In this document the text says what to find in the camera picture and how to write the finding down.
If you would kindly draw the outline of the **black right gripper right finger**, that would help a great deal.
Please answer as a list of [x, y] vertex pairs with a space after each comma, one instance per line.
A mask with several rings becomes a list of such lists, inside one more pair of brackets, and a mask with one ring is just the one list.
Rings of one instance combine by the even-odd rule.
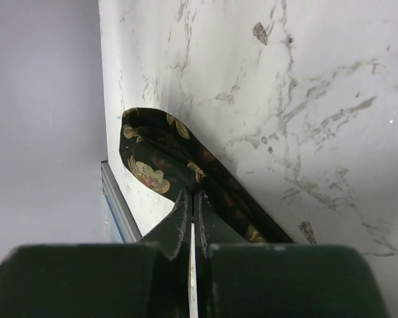
[[200, 317], [387, 317], [365, 259], [340, 245], [246, 242], [194, 195]]

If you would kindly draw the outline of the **black gold floral tie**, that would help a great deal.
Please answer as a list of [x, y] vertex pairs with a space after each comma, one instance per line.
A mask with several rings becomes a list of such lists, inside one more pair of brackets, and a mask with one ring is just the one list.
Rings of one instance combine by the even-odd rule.
[[124, 111], [119, 155], [137, 180], [171, 201], [183, 189], [203, 191], [216, 214], [245, 240], [293, 242], [186, 125], [167, 112]]

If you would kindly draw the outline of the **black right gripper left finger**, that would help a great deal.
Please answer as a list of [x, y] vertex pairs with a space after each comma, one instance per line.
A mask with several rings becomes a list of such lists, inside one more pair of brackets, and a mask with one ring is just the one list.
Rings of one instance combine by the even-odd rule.
[[135, 243], [38, 244], [0, 263], [0, 317], [189, 317], [192, 198]]

